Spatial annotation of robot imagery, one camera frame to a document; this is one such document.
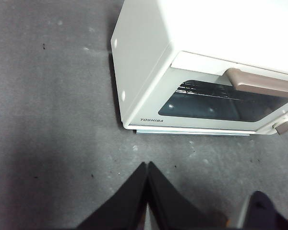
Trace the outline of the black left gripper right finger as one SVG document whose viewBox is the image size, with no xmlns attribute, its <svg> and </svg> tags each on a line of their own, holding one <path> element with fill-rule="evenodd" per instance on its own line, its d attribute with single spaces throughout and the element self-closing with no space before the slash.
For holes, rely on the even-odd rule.
<svg viewBox="0 0 288 230">
<path fill-rule="evenodd" d="M 147 166 L 148 204 L 161 230 L 195 230 L 213 221 L 182 196 L 153 162 Z"/>
</svg>

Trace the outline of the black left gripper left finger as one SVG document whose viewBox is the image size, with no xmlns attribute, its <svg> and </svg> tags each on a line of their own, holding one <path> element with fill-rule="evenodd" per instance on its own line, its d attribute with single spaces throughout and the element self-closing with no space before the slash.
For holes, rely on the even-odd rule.
<svg viewBox="0 0 288 230">
<path fill-rule="evenodd" d="M 118 191 L 78 226 L 78 230 L 134 230 L 141 218 L 147 180 L 142 162 Z"/>
</svg>

